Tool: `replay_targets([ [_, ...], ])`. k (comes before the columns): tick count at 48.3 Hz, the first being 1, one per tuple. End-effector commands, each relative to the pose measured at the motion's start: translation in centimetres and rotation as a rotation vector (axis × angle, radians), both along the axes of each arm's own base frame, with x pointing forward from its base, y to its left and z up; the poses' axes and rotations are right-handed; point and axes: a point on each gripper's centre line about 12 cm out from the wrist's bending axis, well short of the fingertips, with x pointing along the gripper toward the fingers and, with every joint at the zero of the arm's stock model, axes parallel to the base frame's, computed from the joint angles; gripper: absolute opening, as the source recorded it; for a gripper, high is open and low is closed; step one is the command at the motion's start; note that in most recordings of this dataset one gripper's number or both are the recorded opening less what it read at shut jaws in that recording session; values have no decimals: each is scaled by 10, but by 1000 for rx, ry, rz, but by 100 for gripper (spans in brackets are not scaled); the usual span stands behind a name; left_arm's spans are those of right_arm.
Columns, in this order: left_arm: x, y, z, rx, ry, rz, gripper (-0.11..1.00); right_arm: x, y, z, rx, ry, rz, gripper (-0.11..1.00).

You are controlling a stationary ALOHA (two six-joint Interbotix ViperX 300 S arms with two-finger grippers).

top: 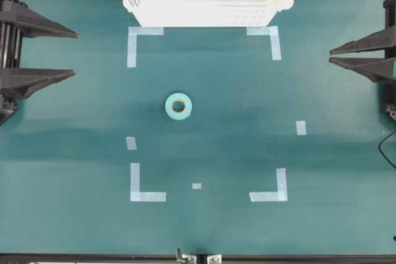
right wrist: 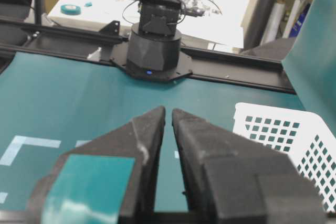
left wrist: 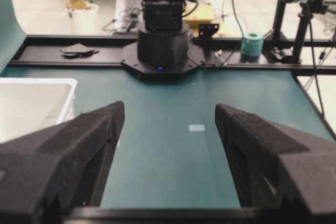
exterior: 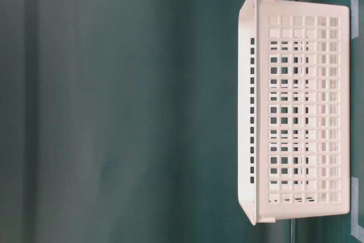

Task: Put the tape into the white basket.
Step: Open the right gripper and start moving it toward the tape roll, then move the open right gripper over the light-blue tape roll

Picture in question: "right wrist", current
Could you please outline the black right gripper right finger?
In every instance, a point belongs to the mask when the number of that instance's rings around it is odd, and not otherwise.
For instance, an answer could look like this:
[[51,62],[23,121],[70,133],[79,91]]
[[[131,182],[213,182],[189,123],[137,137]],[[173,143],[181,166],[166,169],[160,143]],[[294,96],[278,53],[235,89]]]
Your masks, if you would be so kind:
[[211,223],[326,223],[289,157],[181,109],[172,111],[189,210]]

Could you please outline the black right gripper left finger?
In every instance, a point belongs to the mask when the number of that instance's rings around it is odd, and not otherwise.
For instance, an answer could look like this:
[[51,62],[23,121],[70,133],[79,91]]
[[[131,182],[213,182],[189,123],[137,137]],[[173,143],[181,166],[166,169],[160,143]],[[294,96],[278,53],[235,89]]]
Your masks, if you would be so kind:
[[28,223],[136,223],[153,212],[165,108],[59,155],[27,204]]

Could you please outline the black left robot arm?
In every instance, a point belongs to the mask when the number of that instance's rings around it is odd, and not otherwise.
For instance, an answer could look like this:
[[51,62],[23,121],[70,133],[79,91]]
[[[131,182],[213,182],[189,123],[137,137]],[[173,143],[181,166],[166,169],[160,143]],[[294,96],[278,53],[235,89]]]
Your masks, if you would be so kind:
[[[177,25],[182,0],[139,0],[140,20],[111,59],[130,76],[167,82],[190,74]],[[188,223],[192,212],[156,212],[155,193],[165,107],[62,153],[36,184],[27,223]]]

